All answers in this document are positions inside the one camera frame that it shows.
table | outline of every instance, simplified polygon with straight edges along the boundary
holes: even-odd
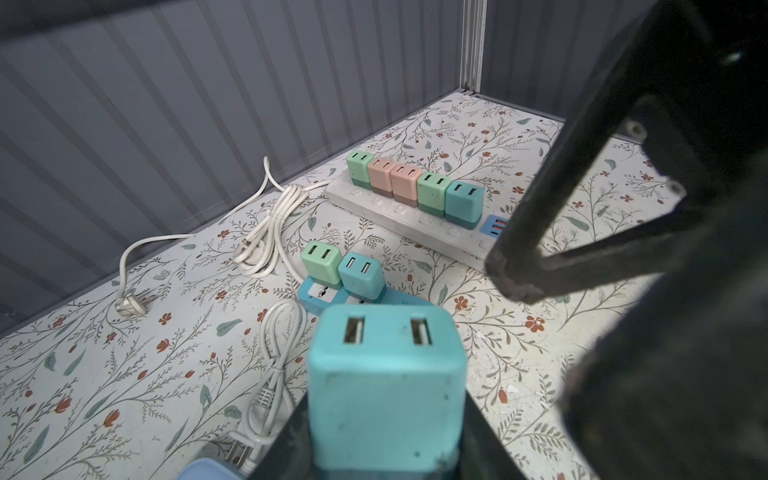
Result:
[[[483,183],[500,215],[509,215],[560,129],[455,92],[361,148]],[[342,174],[344,157],[297,183]],[[593,170],[543,250],[590,243],[674,203],[636,144],[612,139]],[[510,182],[511,197],[494,193],[494,184]],[[281,263],[261,280],[233,268],[232,252],[275,199],[267,194],[136,266],[129,288],[157,294],[146,316],[116,314],[112,280],[0,340],[0,425],[8,436],[0,478],[173,478],[196,458],[223,455],[264,369],[257,355],[263,314],[299,286]],[[446,308],[470,360],[467,388],[521,469],[545,480],[594,478],[564,433],[555,400],[565,372],[652,277],[532,306],[512,303],[482,273],[333,206],[322,189],[286,222],[283,240],[297,266],[311,240],[375,257],[391,287]],[[286,369],[294,403],[306,391],[316,321]]]

orange flower print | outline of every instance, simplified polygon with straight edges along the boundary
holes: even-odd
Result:
[[[61,400],[58,405],[56,405],[56,413],[64,413],[64,411],[69,408],[71,403],[72,397],[67,397],[66,399]]]
[[[107,415],[107,418],[104,419],[104,426],[107,428],[112,427],[112,424],[114,423],[115,420],[118,419],[119,416],[120,416],[120,410],[112,410],[111,412],[109,412],[109,415]]]
[[[540,316],[537,316],[536,318],[534,318],[530,315],[526,316],[525,318],[527,320],[525,322],[525,328],[531,329],[533,333],[544,331],[543,323],[545,320],[543,318],[541,318]]]
[[[162,342],[158,343],[157,346],[155,347],[157,349],[157,353],[164,352],[169,345],[170,345],[170,342],[168,342],[168,339],[165,339]]]
[[[469,300],[464,298],[463,295],[461,295],[459,298],[454,298],[453,301],[456,302],[457,310],[463,310],[469,306]]]

socket hole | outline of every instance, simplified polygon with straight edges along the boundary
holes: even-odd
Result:
[[[432,345],[425,319],[411,319],[411,334],[414,345]]]
[[[362,329],[365,326],[365,317],[351,316],[346,321],[346,330],[344,331],[344,343],[359,345],[362,343]]]

gray wall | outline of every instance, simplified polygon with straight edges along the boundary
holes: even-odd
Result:
[[[605,45],[656,0],[488,0],[480,92],[568,117]]]
[[[458,87],[462,0],[186,0],[0,45],[0,329]]]

blue usb port panel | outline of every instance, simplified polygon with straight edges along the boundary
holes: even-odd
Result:
[[[488,218],[485,219],[485,223],[480,227],[480,231],[489,237],[498,237],[502,234],[502,230],[504,230],[504,227],[506,226],[507,220],[505,218],[496,215],[488,215]]]

